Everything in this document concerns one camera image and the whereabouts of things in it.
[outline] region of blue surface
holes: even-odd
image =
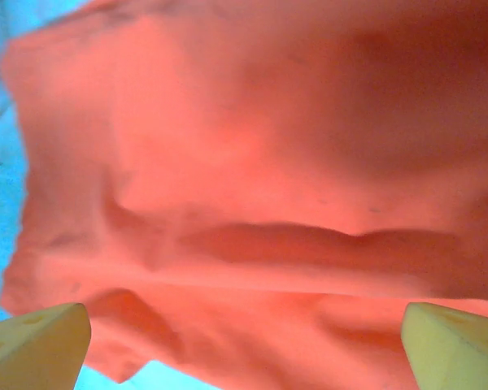
[[[83,0],[5,0],[8,29],[12,36],[26,33],[65,12]],[[0,118],[0,287],[1,275],[14,251],[15,237],[20,231],[20,215],[25,197],[24,178],[27,161],[20,132],[16,125],[15,108],[11,106]],[[0,320],[8,314],[0,309]],[[150,362],[129,381],[116,384],[98,372],[83,367],[76,390],[210,390],[201,383],[159,362]]]

